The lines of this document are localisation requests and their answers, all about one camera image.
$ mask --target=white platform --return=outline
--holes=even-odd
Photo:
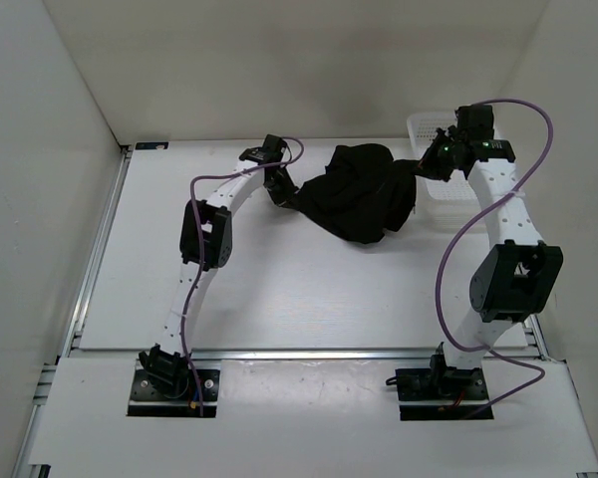
[[[598,462],[563,364],[494,420],[401,422],[386,361],[222,364],[214,419],[126,417],[135,362],[60,362],[30,462],[50,478],[575,478]],[[535,372],[483,367],[496,396]]]
[[[337,144],[306,141],[291,166],[301,185],[324,172]],[[413,157],[406,139],[378,140],[395,158]],[[179,278],[178,241],[190,180],[227,173],[256,140],[172,142],[135,151],[80,347],[140,350],[159,337]],[[198,186],[207,196],[216,182]],[[234,219],[234,249],[201,309],[193,346],[202,349],[434,348],[444,338],[434,312],[436,269],[450,235],[412,216],[374,246],[346,243],[302,214],[276,208],[258,190]],[[469,307],[467,285],[488,251],[468,234],[449,262],[444,289],[451,325]],[[524,347],[522,329],[500,347]]]

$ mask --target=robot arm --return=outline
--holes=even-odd
[[[286,208],[294,207],[294,185],[281,161],[287,143],[281,137],[268,135],[260,147],[246,149],[227,180],[207,200],[197,200],[202,240],[191,201],[186,203],[179,239],[182,264],[179,285],[171,309],[163,324],[158,343],[148,352],[140,353],[140,363],[151,384],[164,396],[180,396],[189,381],[189,370],[182,347],[181,323],[183,305],[199,270],[200,242],[203,244],[203,270],[190,295],[185,311],[185,341],[190,344],[197,317],[208,286],[232,252],[232,216],[245,200],[264,186],[273,202]],[[226,176],[210,176],[220,179]]]
[[[459,394],[463,402],[482,400],[483,357],[504,332],[543,310],[563,262],[560,248],[546,245],[534,228],[524,194],[514,192],[515,156],[508,141],[493,139],[491,106],[461,107],[456,116],[457,126],[438,129],[415,174],[448,181],[455,169],[463,171],[481,214],[487,213],[490,252],[470,280],[471,309],[453,333],[442,318],[448,341],[439,345],[430,368],[397,370],[389,380],[400,388],[404,402]],[[437,281],[438,302],[446,258],[447,253]]]

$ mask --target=black cloth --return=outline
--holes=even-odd
[[[381,144],[337,146],[326,173],[304,183],[295,196],[298,209],[346,241],[378,242],[384,229],[401,229],[415,206],[416,164],[394,161]]]

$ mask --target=white panel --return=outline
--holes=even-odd
[[[553,117],[552,153],[525,186],[538,230],[564,254],[541,324],[567,358],[598,451],[598,0],[550,4],[506,93]],[[542,120],[516,106],[496,119],[526,169],[544,145]]]
[[[496,95],[546,0],[45,0],[114,133],[403,135]]]
[[[368,141],[308,140],[290,173],[300,185],[324,172],[336,144]],[[395,158],[412,157],[406,139],[379,142]],[[189,182],[228,173],[246,147],[260,143],[172,142],[168,149],[134,152],[81,348],[138,350],[158,340],[179,280]],[[202,181],[198,197],[217,184]],[[204,349],[435,348],[444,336],[434,280],[450,237],[415,214],[379,244],[346,243],[302,214],[275,207],[259,189],[235,217],[232,256],[206,295],[192,343]],[[488,250],[486,234],[467,234],[450,258],[444,304],[451,329],[469,308],[469,279]],[[500,344],[525,346],[521,327]]]
[[[399,363],[224,362],[217,417],[126,417],[131,359],[60,362],[32,463],[51,478],[563,478],[598,471],[565,365],[495,420],[401,422]],[[488,360],[493,395],[533,371]]]
[[[0,0],[0,477],[69,318],[120,153],[38,0]]]

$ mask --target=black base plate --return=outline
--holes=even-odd
[[[399,401],[424,401],[445,398],[431,393],[429,368],[399,368],[396,370],[396,376]],[[455,398],[455,396],[447,397],[449,400]],[[472,385],[465,389],[463,401],[488,399],[485,377],[482,370],[476,370],[473,375]]]
[[[478,414],[471,415],[482,405],[469,404],[470,401],[489,400],[487,385],[482,370],[476,370],[472,384],[464,389],[462,401],[466,404],[456,408],[447,406],[415,404],[429,400],[455,400],[456,396],[439,396],[430,384],[429,368],[399,368],[396,370],[397,393],[399,401],[407,405],[400,405],[401,421],[448,421],[448,420],[492,420],[494,418],[491,407]]]
[[[198,369],[197,373],[203,386],[203,418],[214,418],[217,414],[217,406],[208,405],[208,403],[217,402],[221,372],[216,369]],[[213,386],[206,388],[204,384],[209,379],[213,381]],[[194,391],[194,389],[193,383],[190,390]],[[138,368],[136,369],[133,384],[131,385],[127,416],[199,418],[199,407],[191,408],[188,405],[190,399],[190,393],[185,393],[181,397],[176,398],[162,395],[150,384],[147,372],[143,368]]]
[[[438,405],[401,405],[401,421],[454,421],[454,420],[493,420],[491,406],[471,415],[481,405],[460,405],[457,408],[441,410]]]

